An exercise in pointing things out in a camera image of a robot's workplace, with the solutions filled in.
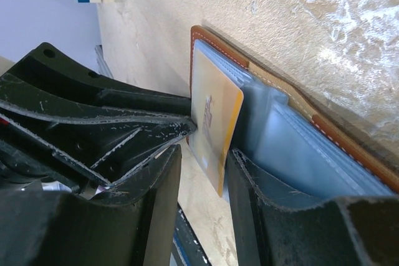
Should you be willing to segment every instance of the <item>leather wallet edge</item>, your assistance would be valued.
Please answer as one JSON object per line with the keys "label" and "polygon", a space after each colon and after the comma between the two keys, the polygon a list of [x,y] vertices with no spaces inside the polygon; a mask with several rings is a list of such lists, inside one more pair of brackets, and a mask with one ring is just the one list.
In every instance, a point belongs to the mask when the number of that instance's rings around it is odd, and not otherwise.
{"label": "leather wallet edge", "polygon": [[373,173],[383,183],[393,191],[399,192],[399,176],[386,167],[373,155],[359,146],[351,137],[335,126],[326,116],[323,116],[316,107],[314,107],[306,96],[303,95],[291,83],[275,76],[262,67],[256,65],[245,55],[240,53],[234,46],[228,44],[222,38],[216,36],[202,26],[193,26],[191,28],[191,55],[190,55],[190,94],[191,94],[191,76],[193,68],[193,50],[196,39],[204,40],[216,50],[220,51],[226,57],[231,59],[242,68],[249,70],[252,74],[260,78],[266,85],[282,90],[289,96],[289,105],[308,119],[326,138],[334,142],[338,147],[345,151],[352,159]]}

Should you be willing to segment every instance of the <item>beige wall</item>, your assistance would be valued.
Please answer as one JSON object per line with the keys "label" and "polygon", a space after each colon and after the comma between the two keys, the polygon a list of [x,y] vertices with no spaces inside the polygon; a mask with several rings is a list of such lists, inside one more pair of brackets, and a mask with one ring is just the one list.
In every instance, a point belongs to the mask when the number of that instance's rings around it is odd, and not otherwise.
{"label": "beige wall", "polygon": [[14,62],[0,56],[0,75],[6,73],[13,65]]}
{"label": "beige wall", "polygon": [[[399,0],[118,1],[99,6],[116,79],[189,95],[190,27],[206,25],[397,153]],[[235,265],[229,207],[205,181],[185,163],[180,204],[212,263]]]}

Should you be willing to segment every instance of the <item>card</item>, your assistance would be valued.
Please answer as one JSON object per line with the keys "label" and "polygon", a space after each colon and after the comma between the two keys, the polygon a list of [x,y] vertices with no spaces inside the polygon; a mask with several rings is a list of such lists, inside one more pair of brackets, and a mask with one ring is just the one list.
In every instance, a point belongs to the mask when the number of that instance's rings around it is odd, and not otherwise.
{"label": "card", "polygon": [[194,50],[191,118],[198,129],[189,138],[191,151],[222,196],[224,165],[244,94],[199,49]]}

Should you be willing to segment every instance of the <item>screw hole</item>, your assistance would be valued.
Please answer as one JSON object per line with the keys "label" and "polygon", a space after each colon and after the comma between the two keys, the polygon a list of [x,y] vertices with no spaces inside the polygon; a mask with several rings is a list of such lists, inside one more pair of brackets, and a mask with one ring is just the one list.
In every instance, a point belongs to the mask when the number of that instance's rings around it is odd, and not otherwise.
{"label": "screw hole", "polygon": [[99,78],[101,75],[97,74],[96,72],[90,71],[89,72],[89,76],[92,78]]}
{"label": "screw hole", "polygon": [[76,144],[76,148],[77,148],[79,151],[82,151],[82,150],[83,150],[83,146],[82,146],[80,143],[77,143],[77,144]]}
{"label": "screw hole", "polygon": [[53,59],[55,57],[55,52],[53,50],[44,49],[43,53],[44,53],[45,56],[47,56],[50,59]]}

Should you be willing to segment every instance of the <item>white wall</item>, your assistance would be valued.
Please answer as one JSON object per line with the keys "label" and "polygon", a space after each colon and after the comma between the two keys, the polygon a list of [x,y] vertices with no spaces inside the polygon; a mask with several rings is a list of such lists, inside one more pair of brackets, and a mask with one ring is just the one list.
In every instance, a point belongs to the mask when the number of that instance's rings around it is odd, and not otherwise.
{"label": "white wall", "polygon": [[0,0],[0,56],[17,62],[50,42],[86,67],[98,70],[101,44],[95,4],[76,0]]}

